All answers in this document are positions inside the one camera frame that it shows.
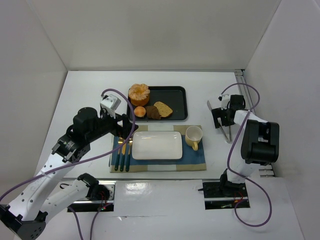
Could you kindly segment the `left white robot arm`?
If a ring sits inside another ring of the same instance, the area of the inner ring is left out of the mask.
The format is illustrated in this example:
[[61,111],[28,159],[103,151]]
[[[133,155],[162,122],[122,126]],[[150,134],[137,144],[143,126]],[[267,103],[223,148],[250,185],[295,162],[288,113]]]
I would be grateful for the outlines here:
[[110,116],[105,109],[81,108],[73,124],[52,148],[47,162],[27,187],[9,204],[0,206],[0,220],[22,240],[35,240],[47,223],[73,202],[87,199],[106,203],[110,191],[88,173],[83,173],[60,192],[52,191],[91,149],[91,143],[111,133],[127,140],[138,125],[126,114]]

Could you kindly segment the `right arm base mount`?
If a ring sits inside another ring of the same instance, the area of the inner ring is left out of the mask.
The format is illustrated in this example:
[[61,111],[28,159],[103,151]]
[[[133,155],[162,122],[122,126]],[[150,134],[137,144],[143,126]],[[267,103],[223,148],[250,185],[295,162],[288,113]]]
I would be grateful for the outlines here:
[[203,193],[206,210],[250,208],[248,192],[245,183],[228,181],[227,170],[217,180],[204,180],[198,189]]

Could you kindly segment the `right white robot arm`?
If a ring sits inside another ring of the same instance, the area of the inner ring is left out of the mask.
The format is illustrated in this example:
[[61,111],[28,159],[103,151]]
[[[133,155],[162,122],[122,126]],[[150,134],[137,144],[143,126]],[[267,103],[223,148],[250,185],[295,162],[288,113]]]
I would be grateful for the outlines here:
[[242,189],[245,177],[249,177],[259,166],[267,166],[278,160],[280,125],[276,122],[263,120],[248,109],[243,95],[223,94],[219,97],[221,106],[212,108],[207,101],[214,127],[220,129],[225,140],[229,144],[236,145],[232,134],[226,134],[224,127],[231,130],[231,126],[238,125],[242,138],[240,145],[241,160],[236,160],[235,165],[227,165],[220,176],[219,190],[231,192]]

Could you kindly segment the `metal serving tongs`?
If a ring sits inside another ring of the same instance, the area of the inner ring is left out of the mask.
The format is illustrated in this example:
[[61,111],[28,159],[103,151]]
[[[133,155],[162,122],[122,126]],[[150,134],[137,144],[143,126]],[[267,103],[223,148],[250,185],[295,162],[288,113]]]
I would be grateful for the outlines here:
[[[208,106],[208,109],[209,109],[209,111],[210,111],[210,113],[211,113],[211,110],[214,109],[214,108],[212,108],[211,103],[210,103],[209,100],[207,101],[207,106]],[[220,119],[220,117],[217,117],[217,118],[218,118],[218,121],[219,121],[221,127],[220,127],[220,128],[215,128],[215,129],[220,129],[220,131],[222,132],[222,134],[223,134],[223,136],[224,136],[225,141],[226,141],[228,144],[231,144],[232,141],[233,141],[233,140],[232,140],[232,133],[231,133],[231,126],[228,126],[228,134],[226,134],[226,132],[225,132],[225,130],[224,130],[222,124],[221,124],[221,119]]]

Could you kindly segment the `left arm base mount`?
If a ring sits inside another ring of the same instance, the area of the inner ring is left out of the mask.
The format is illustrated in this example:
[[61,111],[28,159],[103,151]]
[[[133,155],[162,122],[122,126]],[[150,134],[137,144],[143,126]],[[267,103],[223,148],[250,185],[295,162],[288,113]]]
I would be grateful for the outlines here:
[[84,197],[76,200],[69,208],[80,213],[114,210],[115,186],[113,184],[103,184],[88,173],[81,174],[77,180],[83,182],[88,190]]

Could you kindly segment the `brown chocolate croissant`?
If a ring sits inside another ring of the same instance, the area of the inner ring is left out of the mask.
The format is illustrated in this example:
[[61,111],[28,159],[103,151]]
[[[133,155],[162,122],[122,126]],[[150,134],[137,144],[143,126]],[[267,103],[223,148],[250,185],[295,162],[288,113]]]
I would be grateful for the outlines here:
[[152,119],[152,120],[161,119],[161,115],[156,106],[146,106],[145,109],[146,109],[146,115],[148,119]]

